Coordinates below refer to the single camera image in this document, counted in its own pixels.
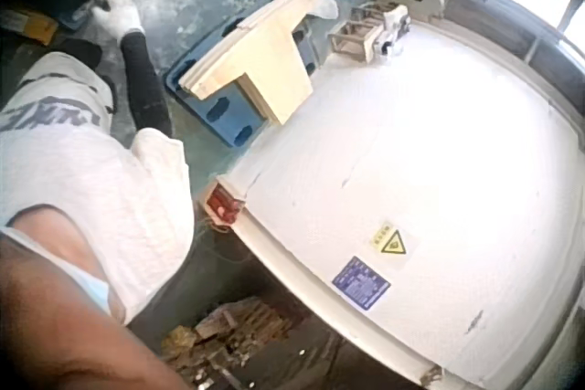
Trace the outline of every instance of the white t-shirt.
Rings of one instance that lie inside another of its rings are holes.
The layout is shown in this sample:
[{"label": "white t-shirt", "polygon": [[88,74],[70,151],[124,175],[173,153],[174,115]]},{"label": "white t-shirt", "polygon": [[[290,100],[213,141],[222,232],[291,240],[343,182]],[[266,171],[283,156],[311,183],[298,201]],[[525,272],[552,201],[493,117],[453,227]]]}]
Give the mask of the white t-shirt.
[{"label": "white t-shirt", "polygon": [[183,144],[143,129],[125,149],[109,135],[108,86],[65,54],[44,56],[23,81],[0,113],[0,225],[31,206],[63,211],[90,244],[128,322],[191,246]]}]

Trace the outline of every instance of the blue pallet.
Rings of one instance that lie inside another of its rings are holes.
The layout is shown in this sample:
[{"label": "blue pallet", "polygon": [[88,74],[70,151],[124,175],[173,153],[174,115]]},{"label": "blue pallet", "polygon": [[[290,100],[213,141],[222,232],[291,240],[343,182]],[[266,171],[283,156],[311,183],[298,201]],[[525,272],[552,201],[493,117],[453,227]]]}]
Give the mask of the blue pallet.
[{"label": "blue pallet", "polygon": [[[246,144],[260,129],[265,119],[235,83],[228,84],[206,100],[199,100],[181,89],[179,80],[223,37],[234,30],[239,22],[267,3],[266,1],[259,3],[223,23],[190,48],[165,75],[165,86],[175,99],[232,147]],[[311,75],[317,67],[317,58],[310,39],[310,29],[302,22],[294,30],[292,36],[299,48],[307,73]]]}]

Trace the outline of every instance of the warning triangle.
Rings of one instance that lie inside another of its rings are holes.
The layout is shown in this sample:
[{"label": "warning triangle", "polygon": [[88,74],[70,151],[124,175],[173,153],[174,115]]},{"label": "warning triangle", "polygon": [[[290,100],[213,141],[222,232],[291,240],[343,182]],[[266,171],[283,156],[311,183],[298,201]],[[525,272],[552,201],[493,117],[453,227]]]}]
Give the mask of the warning triangle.
[{"label": "warning triangle", "polygon": [[400,236],[400,232],[398,232],[398,230],[394,232],[394,235],[392,235],[390,240],[382,248],[382,253],[406,255],[406,249],[404,248],[404,243],[402,242],[402,237]]}]

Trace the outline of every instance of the white work surface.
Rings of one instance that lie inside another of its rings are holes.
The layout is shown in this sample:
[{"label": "white work surface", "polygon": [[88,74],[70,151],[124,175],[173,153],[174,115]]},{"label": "white work surface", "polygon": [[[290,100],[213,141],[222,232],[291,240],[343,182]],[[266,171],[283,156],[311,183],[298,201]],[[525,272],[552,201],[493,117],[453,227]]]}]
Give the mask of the white work surface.
[{"label": "white work surface", "polygon": [[[403,41],[389,66],[331,56],[314,94],[226,178],[332,293],[503,389],[558,324],[583,260],[578,136],[478,52],[419,26]],[[385,221],[407,255],[370,243]],[[353,256],[391,284],[368,311],[332,283]]]}]

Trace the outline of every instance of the wood scrap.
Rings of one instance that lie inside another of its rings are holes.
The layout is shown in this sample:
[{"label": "wood scrap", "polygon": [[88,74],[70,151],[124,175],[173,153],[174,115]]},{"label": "wood scrap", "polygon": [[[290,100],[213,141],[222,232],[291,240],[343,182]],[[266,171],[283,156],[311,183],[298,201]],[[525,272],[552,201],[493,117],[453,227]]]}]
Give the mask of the wood scrap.
[{"label": "wood scrap", "polygon": [[273,0],[237,25],[180,80],[205,100],[236,81],[271,121],[283,124],[313,92],[292,32],[315,0]]}]

